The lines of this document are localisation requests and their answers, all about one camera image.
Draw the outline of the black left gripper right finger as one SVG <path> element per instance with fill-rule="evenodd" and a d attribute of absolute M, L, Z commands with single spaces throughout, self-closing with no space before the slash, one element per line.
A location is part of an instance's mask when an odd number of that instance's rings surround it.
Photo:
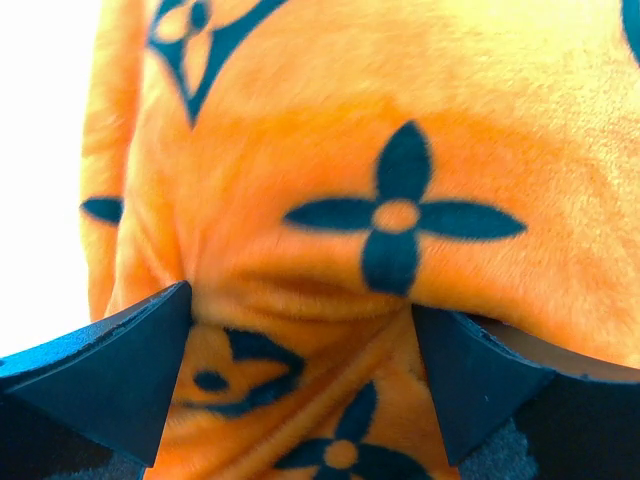
<path fill-rule="evenodd" d="M 462 478 L 638 478 L 638 370 L 484 317 L 423 306 L 412 316 Z"/>

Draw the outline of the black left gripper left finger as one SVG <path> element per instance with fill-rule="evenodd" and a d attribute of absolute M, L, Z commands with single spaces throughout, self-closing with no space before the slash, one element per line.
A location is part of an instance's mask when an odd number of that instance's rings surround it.
<path fill-rule="evenodd" d="M 2 478 L 142 478 L 158 452 L 191 296 L 179 282 L 2 358 Z"/>

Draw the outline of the orange patterned pillowcase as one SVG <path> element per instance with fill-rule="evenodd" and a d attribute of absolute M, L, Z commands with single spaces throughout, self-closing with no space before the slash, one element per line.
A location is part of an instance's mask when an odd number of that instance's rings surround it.
<path fill-rule="evenodd" d="M 93 319 L 180 281 L 149 479 L 456 479 L 413 311 L 639 363 L 635 1 L 105 1 Z"/>

